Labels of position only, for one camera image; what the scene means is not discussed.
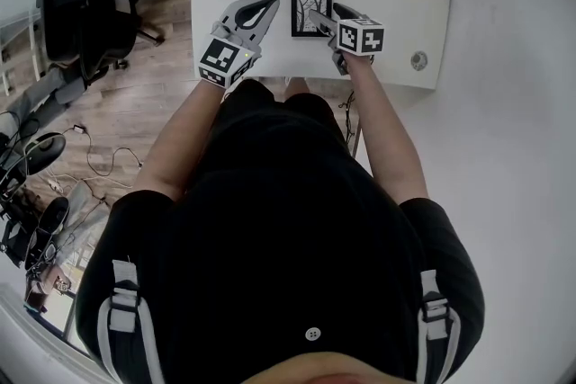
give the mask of black shirt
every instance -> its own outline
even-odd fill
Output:
[[[168,383],[238,384],[313,352],[414,380],[427,269],[462,318],[453,372],[478,341],[482,291],[444,211],[424,199],[396,205],[316,121],[281,111],[237,121],[191,185],[178,203],[134,192],[112,208],[76,304],[96,360],[111,260],[128,258]]]

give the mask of picture frame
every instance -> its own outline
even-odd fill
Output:
[[[292,36],[326,37],[308,18],[310,10],[320,10],[332,17],[332,0],[292,0]]]

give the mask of white button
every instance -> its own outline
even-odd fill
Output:
[[[306,339],[309,341],[316,341],[322,333],[318,328],[309,328],[306,332]]]

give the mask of office chair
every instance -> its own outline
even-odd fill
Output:
[[[161,44],[162,37],[140,30],[138,1],[129,0],[130,12],[124,13],[116,10],[115,0],[38,0],[48,58],[68,63],[79,57],[87,87],[131,52],[137,35]]]

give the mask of backpack strap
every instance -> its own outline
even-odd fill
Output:
[[[165,384],[150,309],[146,300],[139,295],[140,287],[136,265],[117,260],[113,260],[112,265],[115,279],[113,292],[109,298],[104,300],[98,311],[98,346],[103,365],[113,379],[122,384],[123,381],[114,366],[110,332],[113,332],[114,351],[126,352],[127,349],[133,349],[132,340],[134,338],[125,335],[138,335],[137,340],[143,344],[145,354],[143,358],[148,364],[148,382],[150,384]],[[125,371],[124,375],[130,375],[128,371],[130,366],[138,366],[134,363],[119,363],[119,354],[114,355],[114,357],[117,358],[116,362],[120,369]]]
[[[438,288],[436,271],[422,277],[422,308],[418,312],[418,384],[442,384],[455,360],[461,323]]]

